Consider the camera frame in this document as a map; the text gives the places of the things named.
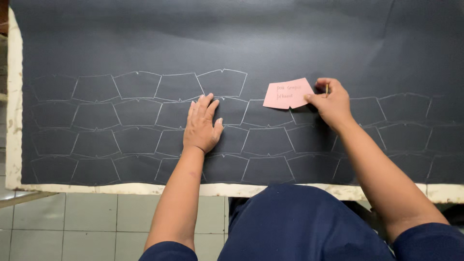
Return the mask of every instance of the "table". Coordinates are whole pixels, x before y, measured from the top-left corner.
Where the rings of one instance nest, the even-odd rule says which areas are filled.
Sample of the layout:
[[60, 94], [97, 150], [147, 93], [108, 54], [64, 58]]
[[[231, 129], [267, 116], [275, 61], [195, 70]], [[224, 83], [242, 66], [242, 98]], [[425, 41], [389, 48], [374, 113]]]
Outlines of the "table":
[[[8, 38], [8, 107], [6, 143], [6, 187], [14, 190], [48, 192], [84, 192], [113, 194], [161, 194], [163, 185], [126, 183], [106, 186], [78, 186], [60, 184], [21, 184], [21, 139], [22, 139], [22, 38], [12, 9], [9, 9]], [[366, 200], [359, 186], [304, 184], [321, 188], [340, 200]], [[417, 184], [433, 202], [464, 202], [464, 185]], [[266, 186], [242, 184], [202, 184], [202, 196], [250, 197]]]

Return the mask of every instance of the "navy blue shirt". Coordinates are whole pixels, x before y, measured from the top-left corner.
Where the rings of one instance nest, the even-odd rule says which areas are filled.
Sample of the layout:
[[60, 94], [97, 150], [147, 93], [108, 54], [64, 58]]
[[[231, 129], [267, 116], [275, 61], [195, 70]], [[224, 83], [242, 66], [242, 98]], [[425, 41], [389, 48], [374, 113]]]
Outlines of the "navy blue shirt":
[[[270, 186], [249, 199], [229, 224], [218, 260], [464, 261], [464, 235], [439, 223], [410, 228], [393, 243], [382, 239], [353, 211], [324, 190]], [[147, 249], [140, 261], [195, 261], [176, 242]]]

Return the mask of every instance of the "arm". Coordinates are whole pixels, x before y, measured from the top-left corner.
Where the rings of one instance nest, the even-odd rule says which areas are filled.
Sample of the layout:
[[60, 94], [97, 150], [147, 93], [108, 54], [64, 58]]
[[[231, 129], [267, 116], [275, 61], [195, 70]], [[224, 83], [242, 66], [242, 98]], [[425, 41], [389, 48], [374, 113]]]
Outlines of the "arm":
[[330, 94], [307, 95], [324, 121], [337, 132], [367, 199], [385, 223], [394, 241], [403, 231], [420, 224], [448, 224], [443, 215], [355, 122], [349, 96], [339, 81], [319, 78], [317, 87], [329, 85]]
[[144, 251], [163, 241], [181, 243], [193, 251], [198, 211], [198, 194], [205, 154], [219, 141], [222, 118], [213, 128], [214, 110], [219, 100], [213, 94], [192, 102], [184, 131], [184, 149], [156, 207]]

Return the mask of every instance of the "sleeve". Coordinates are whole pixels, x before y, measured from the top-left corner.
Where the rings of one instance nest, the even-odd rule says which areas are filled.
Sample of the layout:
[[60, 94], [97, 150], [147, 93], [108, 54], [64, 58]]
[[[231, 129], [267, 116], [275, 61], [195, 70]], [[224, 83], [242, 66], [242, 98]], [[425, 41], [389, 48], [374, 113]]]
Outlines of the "sleeve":
[[139, 261], [198, 261], [190, 248], [172, 241], [157, 243], [143, 252]]
[[401, 233], [393, 250], [399, 261], [462, 261], [464, 234], [441, 223], [422, 224]]

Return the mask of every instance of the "wrist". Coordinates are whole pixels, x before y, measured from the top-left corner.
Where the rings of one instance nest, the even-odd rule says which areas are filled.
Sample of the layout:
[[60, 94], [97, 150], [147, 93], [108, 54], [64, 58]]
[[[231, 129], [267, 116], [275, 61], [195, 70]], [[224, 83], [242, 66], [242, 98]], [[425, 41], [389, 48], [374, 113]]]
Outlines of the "wrist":
[[360, 128], [360, 126], [356, 123], [356, 121], [353, 118], [351, 118], [349, 120], [340, 122], [340, 124], [337, 125], [337, 127], [335, 128], [335, 131], [339, 136], [342, 136], [345, 133], [351, 132], [352, 130], [357, 128]]
[[203, 157], [205, 156], [205, 152], [194, 145], [184, 146], [182, 149], [182, 155], [184, 154], [201, 154]]

